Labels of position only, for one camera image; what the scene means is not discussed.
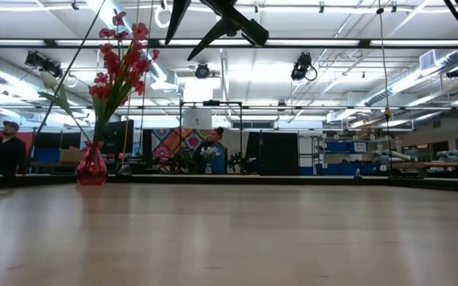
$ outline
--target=wall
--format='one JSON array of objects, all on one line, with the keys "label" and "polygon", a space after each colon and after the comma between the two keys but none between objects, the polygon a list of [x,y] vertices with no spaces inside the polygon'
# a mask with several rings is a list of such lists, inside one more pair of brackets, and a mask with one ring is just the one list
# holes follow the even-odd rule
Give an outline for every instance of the wall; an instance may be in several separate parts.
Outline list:
[{"label": "wall", "polygon": [[458,113],[441,118],[441,128],[434,129],[432,120],[415,126],[415,128],[417,131],[398,135],[402,146],[448,141],[448,147],[451,150],[456,149],[456,140],[458,139]]}]

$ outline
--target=person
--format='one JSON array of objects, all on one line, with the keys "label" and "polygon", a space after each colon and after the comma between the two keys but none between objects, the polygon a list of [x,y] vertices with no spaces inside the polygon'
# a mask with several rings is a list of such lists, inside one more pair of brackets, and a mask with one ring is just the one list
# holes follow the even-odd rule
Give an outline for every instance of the person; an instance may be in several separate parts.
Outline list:
[{"label": "person", "polygon": [[[220,140],[222,139],[223,128],[219,127],[212,129],[208,135],[208,140],[201,143],[193,154],[193,160],[196,162],[196,169],[198,173],[204,173],[206,164],[210,164],[214,174],[227,173],[227,148],[225,148]],[[203,148],[213,147],[219,151],[217,157],[213,158],[210,162],[206,162],[200,154]]]},{"label": "person", "polygon": [[16,122],[3,122],[3,137],[0,137],[0,174],[15,176],[25,174],[25,143],[17,138],[19,125]]}]

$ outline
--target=man with cap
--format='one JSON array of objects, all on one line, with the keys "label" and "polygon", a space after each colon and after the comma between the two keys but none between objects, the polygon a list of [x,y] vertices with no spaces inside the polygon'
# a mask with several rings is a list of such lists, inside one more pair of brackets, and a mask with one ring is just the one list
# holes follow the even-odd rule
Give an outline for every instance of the man with cap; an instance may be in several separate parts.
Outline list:
[{"label": "man with cap", "polygon": [[15,176],[25,174],[25,143],[17,138],[19,125],[16,122],[3,122],[3,137],[0,137],[0,174]]}]

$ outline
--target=cap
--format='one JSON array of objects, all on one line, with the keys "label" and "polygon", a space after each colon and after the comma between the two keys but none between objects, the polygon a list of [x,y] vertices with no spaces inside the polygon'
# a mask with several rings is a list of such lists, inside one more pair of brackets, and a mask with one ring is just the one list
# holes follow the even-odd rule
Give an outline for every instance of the cap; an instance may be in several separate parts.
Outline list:
[{"label": "cap", "polygon": [[4,121],[3,122],[4,126],[12,126],[14,127],[17,131],[19,130],[20,126],[16,122],[9,122],[9,121]]}]

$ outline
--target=red vase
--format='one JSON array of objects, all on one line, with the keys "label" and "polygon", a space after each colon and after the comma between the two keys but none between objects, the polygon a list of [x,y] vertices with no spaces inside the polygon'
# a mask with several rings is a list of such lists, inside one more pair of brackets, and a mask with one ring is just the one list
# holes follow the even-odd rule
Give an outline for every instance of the red vase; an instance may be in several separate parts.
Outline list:
[{"label": "red vase", "polygon": [[87,141],[86,146],[86,155],[77,167],[77,183],[83,186],[103,185],[107,180],[107,166],[100,152],[103,142]]}]

